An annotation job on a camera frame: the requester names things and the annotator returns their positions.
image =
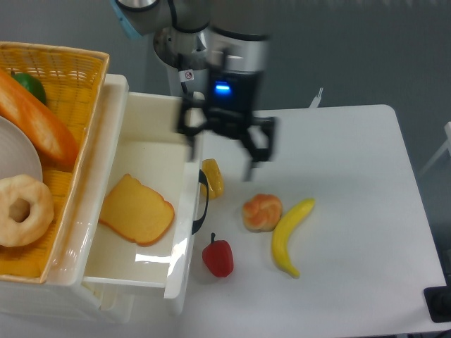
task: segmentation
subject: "drawer handle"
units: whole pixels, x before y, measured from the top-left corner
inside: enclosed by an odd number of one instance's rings
[[[205,173],[202,170],[199,170],[199,183],[203,184],[206,187],[206,203],[205,203],[205,210],[204,215],[198,220],[195,220],[192,223],[192,234],[195,234],[199,231],[202,224],[204,224],[205,217],[206,217],[206,210],[209,208],[209,183],[206,179]]]

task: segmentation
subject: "toy banana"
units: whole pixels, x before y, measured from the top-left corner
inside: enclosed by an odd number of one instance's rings
[[[271,250],[276,265],[293,277],[299,277],[299,271],[291,264],[288,254],[288,240],[296,226],[304,220],[315,205],[314,199],[305,199],[293,206],[279,221],[273,232]]]

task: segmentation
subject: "yellow basket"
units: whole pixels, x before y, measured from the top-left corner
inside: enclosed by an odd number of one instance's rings
[[[0,280],[43,283],[73,212],[73,198],[91,134],[91,124],[109,66],[109,55],[61,46],[0,42],[0,68],[39,78],[47,107],[73,133],[80,147],[74,168],[65,169],[40,154],[44,183],[54,197],[55,217],[43,237],[27,246],[0,246]]]

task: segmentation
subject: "blue led light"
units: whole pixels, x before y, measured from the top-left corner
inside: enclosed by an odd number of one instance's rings
[[[227,82],[216,82],[214,91],[219,95],[229,95],[232,92]]]

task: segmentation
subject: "green fruit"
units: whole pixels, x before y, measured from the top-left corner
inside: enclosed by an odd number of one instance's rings
[[[15,73],[12,76],[22,87],[33,94],[36,99],[40,100],[43,104],[47,103],[44,87],[36,77],[27,73]]]

